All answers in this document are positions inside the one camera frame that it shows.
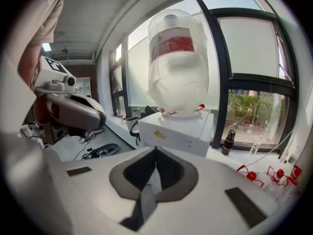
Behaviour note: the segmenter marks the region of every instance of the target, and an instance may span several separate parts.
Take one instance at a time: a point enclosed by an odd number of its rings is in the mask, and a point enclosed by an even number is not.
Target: red label
[[[151,63],[157,57],[174,51],[195,51],[187,28],[172,28],[160,32],[151,40],[149,48]]]

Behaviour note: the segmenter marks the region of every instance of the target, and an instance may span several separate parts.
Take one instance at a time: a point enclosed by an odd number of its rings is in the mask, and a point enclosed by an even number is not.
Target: clear plastic water bottle
[[[262,144],[261,143],[262,137],[263,137],[263,135],[260,135],[259,138],[254,142],[252,148],[250,149],[250,154],[255,155],[257,153],[257,151],[259,150],[259,148]]]
[[[191,112],[209,86],[206,36],[187,12],[167,9],[149,25],[149,95],[166,112]]]

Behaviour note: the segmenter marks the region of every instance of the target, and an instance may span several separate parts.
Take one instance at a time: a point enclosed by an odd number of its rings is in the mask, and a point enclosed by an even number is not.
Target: dark bottle
[[[234,130],[229,130],[227,134],[227,138],[225,138],[222,153],[224,155],[228,155],[232,147],[234,146],[236,132]]]

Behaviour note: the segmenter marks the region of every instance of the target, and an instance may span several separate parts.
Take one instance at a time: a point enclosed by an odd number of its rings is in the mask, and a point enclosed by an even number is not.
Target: shirt sleeve
[[[41,45],[43,43],[53,43],[53,32],[57,25],[59,15],[61,14],[63,8],[63,0],[54,7],[47,20],[36,32],[32,40],[31,45]]]

